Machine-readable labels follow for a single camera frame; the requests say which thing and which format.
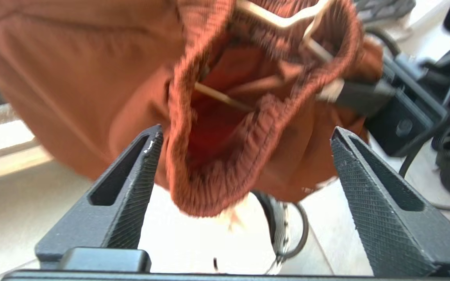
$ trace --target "orange fabric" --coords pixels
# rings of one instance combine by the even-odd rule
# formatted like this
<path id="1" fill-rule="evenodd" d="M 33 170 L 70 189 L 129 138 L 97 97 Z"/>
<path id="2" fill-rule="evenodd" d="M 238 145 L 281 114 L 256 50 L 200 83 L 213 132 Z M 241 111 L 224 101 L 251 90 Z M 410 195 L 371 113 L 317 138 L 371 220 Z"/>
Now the orange fabric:
<path id="1" fill-rule="evenodd" d="M 315 1 L 253 2 L 287 17 Z M 362 117 L 314 95 L 339 76 L 377 80 L 382 50 L 364 42 L 351 0 L 336 0 L 313 35 L 336 54 L 329 64 L 299 48 L 308 22 L 280 32 L 234 4 L 0 0 L 0 91 L 57 160 L 93 179 L 160 123 L 155 181 L 190 215 L 252 189 L 299 201 L 336 174 L 336 125 L 366 137 Z M 255 111 L 195 92 L 200 78 Z"/>

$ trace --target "white floor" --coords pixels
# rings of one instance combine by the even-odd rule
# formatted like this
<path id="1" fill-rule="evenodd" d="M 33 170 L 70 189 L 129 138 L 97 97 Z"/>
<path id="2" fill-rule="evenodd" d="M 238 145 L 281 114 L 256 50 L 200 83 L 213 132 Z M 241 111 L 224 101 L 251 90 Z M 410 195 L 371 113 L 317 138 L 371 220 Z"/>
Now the white floor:
<path id="1" fill-rule="evenodd" d="M 402 43 L 403 50 L 418 57 L 440 58 L 450 49 L 450 36 L 441 30 L 441 20 L 442 15 L 433 17 L 426 27 L 415 30 L 414 39 Z M 376 145 L 373 148 L 380 153 Z M 401 160 L 381 155 L 394 169 L 400 167 Z M 434 157 L 425 145 L 406 179 L 429 201 L 450 206 L 450 194 L 441 186 Z M 39 266 L 34 245 L 90 184 L 53 161 L 0 177 L 0 278 L 14 269 Z M 371 275 L 339 182 L 309 196 L 302 204 L 311 224 L 309 240 L 281 273 Z M 450 212 L 444 215 L 450 220 Z"/>

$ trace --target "tiled floor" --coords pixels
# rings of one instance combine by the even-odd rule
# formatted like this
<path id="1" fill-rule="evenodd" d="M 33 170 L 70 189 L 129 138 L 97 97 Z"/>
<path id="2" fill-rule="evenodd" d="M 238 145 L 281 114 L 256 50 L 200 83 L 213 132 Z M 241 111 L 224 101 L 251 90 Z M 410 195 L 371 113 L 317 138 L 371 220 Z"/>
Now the tiled floor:
<path id="1" fill-rule="evenodd" d="M 418 57 L 440 58 L 450 48 L 450 37 L 439 26 L 441 16 L 432 19 L 429 28 L 417 30 L 417 37 L 402 43 L 403 50 Z M 386 157 L 376 145 L 373 148 L 398 170 L 400 159 Z M 450 206 L 450 194 L 441 186 L 429 145 L 418 154 L 406 179 L 429 201 Z M 0 278 L 13 269 L 38 267 L 34 245 L 89 185 L 89 181 L 55 162 L 0 178 Z M 302 204 L 311 224 L 309 239 L 281 273 L 371 275 L 339 182 L 309 196 Z M 444 215 L 450 220 L 450 212 Z M 293 215 L 295 226 L 299 226 L 297 219 Z M 292 231 L 296 241 L 300 231 L 296 227 Z"/>

